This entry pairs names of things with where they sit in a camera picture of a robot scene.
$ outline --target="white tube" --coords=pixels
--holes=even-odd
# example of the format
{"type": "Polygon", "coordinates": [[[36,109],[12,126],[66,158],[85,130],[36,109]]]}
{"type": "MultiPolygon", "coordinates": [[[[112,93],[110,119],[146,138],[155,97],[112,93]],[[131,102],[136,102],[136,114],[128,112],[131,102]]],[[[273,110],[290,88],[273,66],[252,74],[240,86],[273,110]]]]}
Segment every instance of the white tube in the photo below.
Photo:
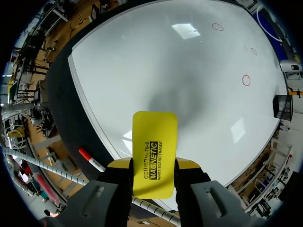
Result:
{"type": "MultiPolygon", "coordinates": [[[[17,157],[19,157],[23,160],[26,160],[27,162],[30,162],[30,163],[32,163],[36,166],[39,166],[43,169],[46,169],[46,170],[51,171],[55,174],[58,174],[58,175],[60,175],[64,178],[67,178],[67,179],[69,179],[71,181],[74,181],[78,184],[86,185],[88,183],[87,180],[84,180],[84,179],[81,179],[81,178],[76,177],[74,175],[71,175],[71,174],[69,174],[69,173],[67,173],[63,170],[54,168],[54,167],[52,167],[52,166],[50,166],[50,165],[48,165],[48,164],[46,164],[42,161],[39,161],[39,160],[37,160],[33,157],[30,157],[28,155],[22,154],[18,151],[11,150],[9,148],[2,148],[2,151],[3,151],[4,154],[17,156],[17,157]]],[[[168,211],[166,211],[166,210],[164,210],[160,207],[157,207],[157,206],[155,206],[155,205],[153,205],[153,204],[151,204],[147,201],[141,200],[141,199],[133,196],[132,203],[141,207],[141,208],[143,208],[143,209],[145,209],[145,210],[147,210],[147,211],[149,211],[150,213],[153,213],[153,214],[157,215],[160,218],[163,218],[164,220],[167,220],[168,222],[170,222],[170,223],[172,223],[176,226],[180,225],[180,217],[179,216],[174,215],[174,214],[172,214],[172,213],[170,213],[170,212],[168,212],[168,211]]]]}
{"type": "Polygon", "coordinates": [[[179,216],[174,215],[174,214],[172,214],[160,207],[157,207],[147,201],[141,200],[141,199],[133,196],[132,203],[149,211],[150,213],[157,215],[160,218],[163,218],[164,220],[169,221],[170,223],[172,223],[176,226],[180,225],[179,216]]]}
{"type": "Polygon", "coordinates": [[[18,152],[18,151],[15,151],[15,150],[11,150],[9,148],[2,148],[2,151],[3,151],[4,154],[17,156],[17,157],[19,157],[19,158],[21,158],[23,160],[26,160],[29,163],[32,163],[32,164],[34,164],[36,166],[39,166],[39,167],[41,167],[43,169],[51,171],[51,172],[53,172],[55,174],[58,174],[58,175],[60,175],[60,176],[62,176],[64,178],[67,178],[67,179],[69,179],[71,181],[74,181],[74,182],[76,182],[78,184],[86,185],[88,183],[88,181],[85,180],[85,179],[81,179],[79,177],[71,175],[68,172],[65,172],[64,170],[60,170],[60,169],[54,168],[54,167],[52,167],[52,166],[50,166],[50,165],[48,165],[48,164],[46,164],[46,163],[44,163],[42,161],[34,159],[33,157],[30,157],[30,156],[28,156],[26,154],[23,154],[21,152],[18,152]]]}
{"type": "Polygon", "coordinates": [[[262,28],[270,37],[272,37],[273,39],[277,40],[278,42],[282,42],[281,39],[275,38],[272,34],[270,34],[270,33],[269,33],[267,30],[265,30],[265,28],[262,26],[262,24],[261,24],[261,22],[260,22],[260,20],[259,20],[259,9],[260,9],[261,6],[262,6],[262,5],[259,5],[259,7],[257,8],[257,12],[256,12],[256,14],[257,14],[257,19],[258,19],[258,22],[259,22],[259,25],[261,26],[261,28],[262,28]]]}

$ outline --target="whiteboard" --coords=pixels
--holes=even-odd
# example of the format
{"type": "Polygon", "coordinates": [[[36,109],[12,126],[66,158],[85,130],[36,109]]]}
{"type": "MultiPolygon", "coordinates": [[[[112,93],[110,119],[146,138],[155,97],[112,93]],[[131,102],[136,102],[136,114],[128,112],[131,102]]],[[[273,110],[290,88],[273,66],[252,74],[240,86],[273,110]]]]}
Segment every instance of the whiteboard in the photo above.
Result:
{"type": "MultiPolygon", "coordinates": [[[[286,94],[276,54],[255,20],[219,1],[154,2],[95,28],[69,57],[75,87],[114,159],[132,155],[137,111],[178,116],[177,157],[229,184],[275,131],[286,94]]],[[[177,210],[174,196],[161,200],[177,210]]]]}

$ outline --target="red circle marking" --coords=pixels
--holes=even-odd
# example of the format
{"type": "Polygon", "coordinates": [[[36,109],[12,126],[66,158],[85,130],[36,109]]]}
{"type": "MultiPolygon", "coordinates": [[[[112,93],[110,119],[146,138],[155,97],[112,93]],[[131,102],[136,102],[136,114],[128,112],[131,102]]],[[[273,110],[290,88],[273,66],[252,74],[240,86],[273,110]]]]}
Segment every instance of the red circle marking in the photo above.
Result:
{"type": "Polygon", "coordinates": [[[254,55],[257,55],[257,52],[256,52],[256,50],[255,50],[254,48],[251,47],[250,50],[251,50],[251,52],[252,52],[254,55]]]}
{"type": "Polygon", "coordinates": [[[224,28],[221,25],[219,25],[218,23],[213,23],[212,27],[213,27],[214,30],[217,30],[217,31],[223,31],[224,30],[224,28]]]}
{"type": "Polygon", "coordinates": [[[242,77],[242,83],[243,83],[243,85],[245,85],[245,86],[249,86],[249,85],[250,85],[250,77],[249,77],[249,75],[245,74],[245,75],[242,77]]]}

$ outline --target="cable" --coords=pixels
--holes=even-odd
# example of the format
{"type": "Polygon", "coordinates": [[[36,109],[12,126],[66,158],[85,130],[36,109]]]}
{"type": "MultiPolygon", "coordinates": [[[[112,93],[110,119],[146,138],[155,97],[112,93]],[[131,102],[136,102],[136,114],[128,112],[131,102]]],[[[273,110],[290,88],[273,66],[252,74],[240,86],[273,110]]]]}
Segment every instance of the cable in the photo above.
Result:
{"type": "Polygon", "coordinates": [[[55,174],[58,174],[66,179],[69,179],[71,181],[74,181],[78,184],[81,184],[81,185],[86,185],[89,181],[85,180],[85,179],[82,179],[82,178],[79,178],[79,177],[76,177],[74,175],[71,175],[69,174],[68,172],[65,172],[64,170],[61,170],[61,169],[58,169],[58,168],[55,168],[55,167],[52,167],[51,165],[48,165],[42,161],[39,161],[33,157],[30,157],[26,154],[22,154],[21,152],[18,152],[18,151],[15,151],[15,150],[11,150],[9,148],[2,148],[2,151],[4,154],[7,154],[7,155],[14,155],[14,156],[17,156],[29,163],[32,163],[36,166],[39,166],[43,169],[46,169],[48,171],[51,171],[55,174]]]}
{"type": "MultiPolygon", "coordinates": [[[[23,159],[23,160],[25,160],[29,163],[32,163],[32,164],[34,164],[36,166],[39,166],[43,169],[51,171],[55,174],[58,174],[58,175],[60,175],[64,178],[67,178],[67,179],[69,179],[71,181],[74,181],[78,184],[86,185],[89,182],[85,179],[81,179],[79,177],[71,175],[68,172],[65,172],[64,170],[54,168],[51,165],[48,165],[48,164],[46,164],[42,161],[39,161],[39,160],[37,160],[33,157],[30,157],[26,154],[21,153],[21,152],[11,150],[11,149],[6,148],[6,147],[3,148],[2,151],[3,151],[4,154],[17,156],[17,157],[19,157],[19,158],[21,158],[21,159],[23,159]]],[[[145,209],[145,210],[147,210],[147,211],[149,211],[149,212],[151,212],[155,215],[157,215],[158,217],[163,218],[164,220],[169,221],[170,223],[172,223],[174,225],[178,225],[180,223],[180,217],[179,216],[177,216],[175,214],[172,214],[172,213],[170,213],[170,212],[168,212],[168,211],[166,211],[166,210],[164,210],[160,207],[157,207],[157,206],[155,206],[155,205],[153,205],[153,204],[151,204],[147,201],[144,201],[144,200],[141,200],[137,197],[132,196],[132,203],[139,206],[139,207],[142,207],[143,209],[145,209]]]]}
{"type": "Polygon", "coordinates": [[[148,222],[152,223],[152,224],[155,225],[155,226],[161,227],[161,226],[159,226],[158,224],[153,223],[153,222],[151,222],[151,221],[149,221],[149,220],[148,220],[148,222]]]}
{"type": "Polygon", "coordinates": [[[262,24],[261,24],[261,22],[260,22],[260,20],[259,20],[259,10],[260,10],[260,7],[261,6],[263,6],[263,5],[259,5],[259,7],[257,8],[257,12],[256,12],[256,14],[257,14],[257,19],[258,19],[258,22],[259,22],[259,25],[260,25],[260,27],[270,36],[270,37],[272,37],[274,40],[277,40],[278,42],[283,42],[281,39],[277,39],[277,38],[275,38],[273,35],[271,35],[263,26],[262,26],[262,24]]]}

